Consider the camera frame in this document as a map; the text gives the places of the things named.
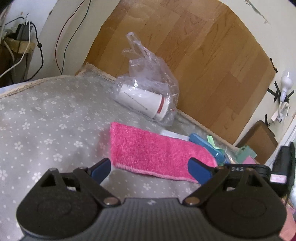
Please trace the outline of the grey floral tablecloth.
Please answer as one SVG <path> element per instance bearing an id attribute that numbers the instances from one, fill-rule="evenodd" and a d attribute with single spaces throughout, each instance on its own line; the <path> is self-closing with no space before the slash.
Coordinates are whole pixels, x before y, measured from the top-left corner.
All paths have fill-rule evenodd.
<path id="1" fill-rule="evenodd" d="M 71 172 L 110 157 L 110 126 L 164 127 L 111 98 L 97 69 L 1 89 L 1 240 L 19 240 L 16 209 L 49 168 Z"/>

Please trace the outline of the green cloth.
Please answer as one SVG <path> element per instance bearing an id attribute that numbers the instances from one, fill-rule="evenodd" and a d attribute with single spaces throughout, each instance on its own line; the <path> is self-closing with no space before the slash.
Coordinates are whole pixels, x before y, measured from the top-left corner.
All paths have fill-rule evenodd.
<path id="1" fill-rule="evenodd" d="M 215 141 L 214 141 L 214 139 L 213 139 L 213 136 L 211 136 L 211 135 L 207 135 L 207 142 L 214 148 L 214 149 L 217 149 L 217 150 L 222 150 L 223 148 L 221 148 L 221 147 L 219 147 L 219 146 L 217 146 L 216 144 L 215 144 Z"/>

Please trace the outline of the white light bulb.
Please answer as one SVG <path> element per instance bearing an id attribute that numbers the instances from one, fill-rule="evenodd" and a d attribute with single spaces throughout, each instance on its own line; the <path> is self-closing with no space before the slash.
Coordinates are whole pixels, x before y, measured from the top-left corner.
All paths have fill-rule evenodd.
<path id="1" fill-rule="evenodd" d="M 284 102 L 287 97 L 288 92 L 293 87 L 292 73 L 290 71 L 285 71 L 280 79 L 281 93 L 280 102 Z"/>

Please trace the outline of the clear plastic bag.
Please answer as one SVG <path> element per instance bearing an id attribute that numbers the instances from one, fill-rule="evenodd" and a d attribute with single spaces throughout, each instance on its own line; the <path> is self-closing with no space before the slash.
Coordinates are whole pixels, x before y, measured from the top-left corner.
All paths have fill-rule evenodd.
<path id="1" fill-rule="evenodd" d="M 116 78 L 114 85 L 110 89 L 112 98 L 119 104 L 122 104 L 116 100 L 116 95 L 123 84 L 161 94 L 169 100 L 169 107 L 165 118 L 162 121 L 157 121 L 148 118 L 144 114 L 142 115 L 160 125 L 172 125 L 177 112 L 179 98 L 179 83 L 177 79 L 163 59 L 149 51 L 135 33 L 129 32 L 126 34 L 126 38 L 129 48 L 124 49 L 122 54 L 129 59 L 128 73 Z"/>

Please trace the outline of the blue plastic case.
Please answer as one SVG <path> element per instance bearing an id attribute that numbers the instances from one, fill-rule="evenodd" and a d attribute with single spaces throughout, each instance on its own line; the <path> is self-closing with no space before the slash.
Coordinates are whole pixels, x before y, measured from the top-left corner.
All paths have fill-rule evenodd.
<path id="1" fill-rule="evenodd" d="M 191 135 L 189 135 L 189 141 L 204 147 L 215 158 L 217 165 L 221 166 L 225 163 L 226 158 L 224 154 L 218 149 L 215 149 L 209 142 L 201 138 L 198 134 L 191 133 Z"/>

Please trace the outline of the pink fluffy towel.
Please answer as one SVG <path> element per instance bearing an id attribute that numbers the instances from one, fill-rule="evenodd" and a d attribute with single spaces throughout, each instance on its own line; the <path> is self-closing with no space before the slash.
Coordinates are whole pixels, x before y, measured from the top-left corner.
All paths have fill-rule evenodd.
<path id="1" fill-rule="evenodd" d="M 112 165 L 133 173 L 196 183 L 188 171 L 190 158 L 217 167 L 214 157 L 200 145 L 134 126 L 112 122 L 110 141 Z"/>

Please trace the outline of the pink macaron tin box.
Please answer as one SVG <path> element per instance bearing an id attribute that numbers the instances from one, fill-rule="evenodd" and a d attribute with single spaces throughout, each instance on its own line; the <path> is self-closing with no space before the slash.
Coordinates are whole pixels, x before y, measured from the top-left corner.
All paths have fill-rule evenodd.
<path id="1" fill-rule="evenodd" d="M 256 160 L 252 156 L 246 157 L 246 159 L 242 163 L 244 165 L 257 165 Z"/>

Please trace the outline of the white wall plug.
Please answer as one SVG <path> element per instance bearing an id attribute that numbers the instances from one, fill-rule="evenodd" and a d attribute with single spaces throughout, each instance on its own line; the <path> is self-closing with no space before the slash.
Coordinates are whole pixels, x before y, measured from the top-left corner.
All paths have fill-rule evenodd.
<path id="1" fill-rule="evenodd" d="M 286 119 L 289 109 L 290 109 L 290 105 L 288 102 L 282 103 L 281 106 L 278 108 L 278 110 L 271 117 L 271 122 L 282 123 Z"/>

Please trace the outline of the white cup with red band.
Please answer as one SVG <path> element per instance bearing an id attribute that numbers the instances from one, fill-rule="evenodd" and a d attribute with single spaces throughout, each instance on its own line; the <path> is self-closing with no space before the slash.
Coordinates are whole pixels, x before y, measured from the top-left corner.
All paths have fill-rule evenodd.
<path id="1" fill-rule="evenodd" d="M 169 107 L 167 97 L 126 84 L 122 85 L 116 100 L 156 121 L 165 118 Z"/>

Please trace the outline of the black power adapter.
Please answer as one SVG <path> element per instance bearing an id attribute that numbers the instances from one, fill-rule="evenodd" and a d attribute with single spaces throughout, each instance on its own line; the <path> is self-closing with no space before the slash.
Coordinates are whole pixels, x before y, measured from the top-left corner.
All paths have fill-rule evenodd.
<path id="1" fill-rule="evenodd" d="M 31 30 L 32 30 L 32 26 L 31 26 L 30 22 L 24 23 L 24 24 L 19 24 L 16 29 L 14 39 L 18 40 L 18 41 L 28 41 L 29 37 L 31 36 L 29 34 L 29 32 Z"/>

